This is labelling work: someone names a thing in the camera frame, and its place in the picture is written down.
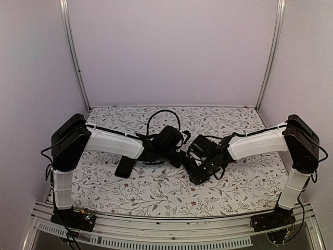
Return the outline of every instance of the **wire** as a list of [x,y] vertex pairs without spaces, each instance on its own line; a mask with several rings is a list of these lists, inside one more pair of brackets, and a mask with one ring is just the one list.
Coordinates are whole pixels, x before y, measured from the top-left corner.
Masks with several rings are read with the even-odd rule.
[[263,132],[266,132],[266,131],[271,131],[271,130],[275,130],[275,129],[279,129],[279,128],[284,128],[286,127],[287,125],[281,125],[281,126],[276,126],[276,127],[272,127],[272,128],[268,128],[268,129],[262,129],[262,130],[258,130],[258,131],[255,131],[255,132],[252,132],[252,133],[249,133],[249,134],[238,134],[236,132],[234,132],[233,134],[238,136],[238,137],[248,137],[248,136],[251,136],[251,135],[255,135],[255,134],[260,134],[260,133],[263,133]]
[[314,179],[314,178],[313,178],[313,174],[311,174],[311,180],[312,180],[313,183],[316,183],[317,180],[318,180],[318,173],[317,173],[317,170],[315,170],[314,172],[315,172],[315,174],[316,174],[316,178]]
[[[75,239],[75,236],[73,235],[73,232],[69,229],[69,227],[67,225],[65,225],[65,223],[63,223],[63,221],[60,219],[60,216],[58,214],[58,211],[57,211],[57,207],[56,207],[56,199],[55,199],[55,196],[53,195],[53,206],[54,206],[54,213],[55,215],[58,217],[60,223],[62,224],[62,226],[67,230],[67,233],[66,233],[66,236],[67,236],[67,240],[69,240],[69,237],[72,238],[74,244],[76,245],[76,247],[78,248],[77,250],[81,250],[80,246],[78,245],[76,239]],[[72,250],[76,250],[72,245],[71,243],[68,242],[68,246],[72,249]]]
[[203,137],[206,137],[206,138],[214,138],[214,139],[219,139],[219,140],[222,140],[222,139],[223,139],[222,137],[217,137],[217,136],[214,136],[214,135],[204,135]]
[[224,176],[224,173],[225,173],[225,171],[223,171],[223,173],[220,175],[220,177],[219,177],[219,178],[216,176],[216,173],[215,173],[215,174],[214,174],[214,177],[215,177],[215,179],[217,179],[217,180],[220,180],[220,179],[222,179],[222,178],[223,178],[223,176]]
[[131,135],[131,134],[125,134],[125,133],[117,131],[117,130],[107,129],[107,128],[103,128],[103,127],[99,127],[99,126],[94,126],[94,125],[91,125],[91,124],[87,124],[86,126],[89,127],[89,128],[92,128],[92,129],[98,129],[98,130],[106,131],[106,132],[113,133],[113,134],[123,135],[123,136],[128,137],[128,138],[141,140],[141,138],[138,137],[138,136],[134,136],[134,135]]
[[303,224],[304,224],[304,220],[305,220],[305,209],[304,209],[303,204],[302,204],[301,201],[300,201],[300,195],[299,195],[298,198],[297,198],[297,202],[301,205],[302,210],[303,210],[302,223],[301,223],[299,229],[297,230],[297,232],[296,232],[291,238],[287,239],[287,240],[285,241],[285,243],[291,241],[292,239],[294,239],[294,238],[297,236],[297,234],[301,231],[301,229],[302,229],[302,227],[303,227]]
[[162,113],[162,112],[169,112],[169,113],[172,113],[172,114],[176,117],[176,119],[177,119],[177,122],[178,122],[178,131],[181,130],[181,121],[179,120],[178,115],[177,115],[174,111],[171,111],[171,110],[168,110],[168,109],[162,109],[162,110],[159,110],[159,111],[157,111],[156,113],[154,113],[154,114],[148,119],[148,122],[147,122],[147,131],[146,131],[146,137],[147,137],[147,138],[149,137],[149,125],[150,125],[150,122],[151,122],[152,118],[154,118],[157,114]]

